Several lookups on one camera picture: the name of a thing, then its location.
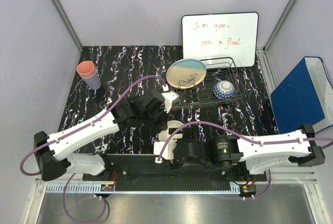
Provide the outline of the red and white bowl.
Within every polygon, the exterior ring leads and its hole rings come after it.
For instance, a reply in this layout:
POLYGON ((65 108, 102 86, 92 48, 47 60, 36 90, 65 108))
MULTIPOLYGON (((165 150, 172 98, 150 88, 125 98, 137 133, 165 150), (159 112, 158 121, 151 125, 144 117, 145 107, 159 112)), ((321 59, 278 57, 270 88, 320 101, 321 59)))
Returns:
POLYGON ((176 120, 171 120, 167 122, 167 127, 166 130, 162 130, 159 134, 158 134, 158 139, 159 141, 166 141, 169 136, 179 127, 181 127, 183 125, 182 122, 180 121, 176 121, 176 120))

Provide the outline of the beige and blue plate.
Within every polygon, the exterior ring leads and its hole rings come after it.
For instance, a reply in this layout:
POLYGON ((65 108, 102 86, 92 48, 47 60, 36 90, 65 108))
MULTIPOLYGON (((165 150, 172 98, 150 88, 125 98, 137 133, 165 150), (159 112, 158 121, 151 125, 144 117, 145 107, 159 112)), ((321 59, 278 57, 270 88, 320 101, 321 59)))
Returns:
POLYGON ((196 59, 181 59, 173 63, 166 72, 166 81, 177 89, 190 89, 200 84, 207 74, 203 62, 196 59))

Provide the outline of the purple plastic cup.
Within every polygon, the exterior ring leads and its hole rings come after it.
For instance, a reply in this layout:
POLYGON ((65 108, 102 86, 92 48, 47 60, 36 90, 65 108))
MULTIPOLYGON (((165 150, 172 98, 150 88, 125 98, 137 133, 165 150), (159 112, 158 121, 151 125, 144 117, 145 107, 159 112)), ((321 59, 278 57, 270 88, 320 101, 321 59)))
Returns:
POLYGON ((88 85, 92 90, 98 90, 101 87, 100 78, 97 72, 94 73, 91 77, 82 78, 82 80, 88 85))

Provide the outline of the pink plastic cup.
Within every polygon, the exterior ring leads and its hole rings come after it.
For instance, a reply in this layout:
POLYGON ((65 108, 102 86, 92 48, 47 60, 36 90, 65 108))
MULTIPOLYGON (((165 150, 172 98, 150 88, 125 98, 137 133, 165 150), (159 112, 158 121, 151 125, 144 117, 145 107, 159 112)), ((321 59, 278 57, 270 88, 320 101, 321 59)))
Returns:
POLYGON ((96 68, 91 61, 83 61, 78 64, 76 71, 81 78, 90 78, 96 73, 96 68))

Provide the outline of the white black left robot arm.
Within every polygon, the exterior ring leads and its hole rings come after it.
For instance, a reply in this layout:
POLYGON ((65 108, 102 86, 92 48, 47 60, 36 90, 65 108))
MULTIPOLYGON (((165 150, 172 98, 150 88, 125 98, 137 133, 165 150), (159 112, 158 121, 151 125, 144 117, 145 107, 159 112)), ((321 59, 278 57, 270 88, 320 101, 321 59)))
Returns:
POLYGON ((69 129, 55 134, 40 131, 34 135, 34 156, 43 181, 55 180, 64 174, 90 174, 100 180, 112 175, 109 161, 102 155, 74 152, 96 139, 122 129, 145 124, 159 133, 167 128, 172 106, 179 96, 173 91, 149 90, 115 102, 110 108, 69 129))

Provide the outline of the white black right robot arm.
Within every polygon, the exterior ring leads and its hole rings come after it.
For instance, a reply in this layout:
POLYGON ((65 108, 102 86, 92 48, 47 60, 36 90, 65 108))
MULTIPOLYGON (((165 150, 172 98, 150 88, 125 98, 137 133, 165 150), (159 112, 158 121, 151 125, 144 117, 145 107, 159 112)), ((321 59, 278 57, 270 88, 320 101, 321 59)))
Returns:
POLYGON ((300 167, 313 167, 325 162, 323 147, 318 146, 311 125, 304 125, 290 133, 269 136, 243 136, 221 125, 205 121, 181 124, 161 139, 162 146, 155 149, 156 162, 168 160, 178 164, 199 164, 209 169, 226 172, 236 167, 241 180, 282 164, 296 163, 300 167), (207 143, 184 139, 180 132, 192 125, 207 125, 227 132, 211 138, 207 143))

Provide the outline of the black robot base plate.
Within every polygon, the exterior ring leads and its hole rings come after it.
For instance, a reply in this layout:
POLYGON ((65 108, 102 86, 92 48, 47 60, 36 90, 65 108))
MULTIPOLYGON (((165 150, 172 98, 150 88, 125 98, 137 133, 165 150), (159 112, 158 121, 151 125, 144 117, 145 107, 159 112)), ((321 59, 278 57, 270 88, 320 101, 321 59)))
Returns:
POLYGON ((267 180, 264 174, 249 175, 244 163, 226 170, 193 164, 158 164, 156 157, 148 154, 102 154, 102 158, 107 161, 106 171, 98 176, 84 174, 83 180, 114 180, 118 192, 218 192, 230 190, 234 181, 249 185, 254 180, 267 180))

